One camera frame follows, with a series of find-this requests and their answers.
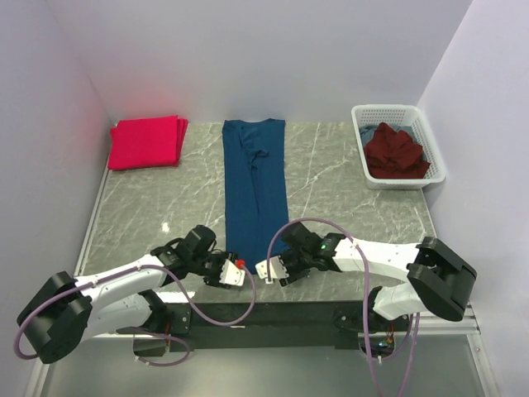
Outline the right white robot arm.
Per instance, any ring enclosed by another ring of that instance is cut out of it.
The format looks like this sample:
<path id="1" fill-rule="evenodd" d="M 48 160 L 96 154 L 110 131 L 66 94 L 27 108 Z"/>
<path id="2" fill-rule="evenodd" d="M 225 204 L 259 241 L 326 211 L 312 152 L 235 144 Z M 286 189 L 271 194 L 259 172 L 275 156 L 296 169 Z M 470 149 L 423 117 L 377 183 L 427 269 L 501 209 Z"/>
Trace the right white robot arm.
<path id="1" fill-rule="evenodd" d="M 296 222 L 280 238 L 288 248 L 279 254 L 282 268 L 276 275 L 281 285 L 303 278 L 312 269 L 397 280 L 396 286 L 375 287 L 365 294 L 363 320 L 373 330 L 403 315 L 422 312 L 459 322 L 477 280 L 476 270 L 436 237 L 406 244 L 358 240 L 343 232 L 321 237 Z"/>

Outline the blue polo t shirt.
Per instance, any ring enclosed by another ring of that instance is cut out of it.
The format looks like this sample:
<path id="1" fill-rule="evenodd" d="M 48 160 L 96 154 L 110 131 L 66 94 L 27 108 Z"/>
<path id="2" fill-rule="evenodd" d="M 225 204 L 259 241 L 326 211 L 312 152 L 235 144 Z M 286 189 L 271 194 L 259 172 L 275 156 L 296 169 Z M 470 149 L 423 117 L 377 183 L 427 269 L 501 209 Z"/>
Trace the blue polo t shirt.
<path id="1" fill-rule="evenodd" d="M 286 122 L 230 120 L 222 128 L 226 249 L 250 273 L 266 259 L 274 234 L 288 222 L 284 138 Z"/>

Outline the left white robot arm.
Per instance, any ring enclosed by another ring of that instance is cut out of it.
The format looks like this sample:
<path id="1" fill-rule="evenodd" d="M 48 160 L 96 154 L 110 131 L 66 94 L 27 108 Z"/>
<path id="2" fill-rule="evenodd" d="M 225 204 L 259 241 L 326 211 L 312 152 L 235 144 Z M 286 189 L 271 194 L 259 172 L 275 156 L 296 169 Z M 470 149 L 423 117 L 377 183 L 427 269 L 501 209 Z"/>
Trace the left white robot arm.
<path id="1" fill-rule="evenodd" d="M 167 321 L 167 308 L 156 289 L 187 275 L 218 288 L 243 284 L 236 254 L 219 251 L 216 244 L 214 231 L 197 225 L 127 265 L 78 278 L 56 273 L 18 315 L 16 339 L 26 338 L 33 356 L 50 364 L 103 333 L 129 327 L 157 332 Z"/>

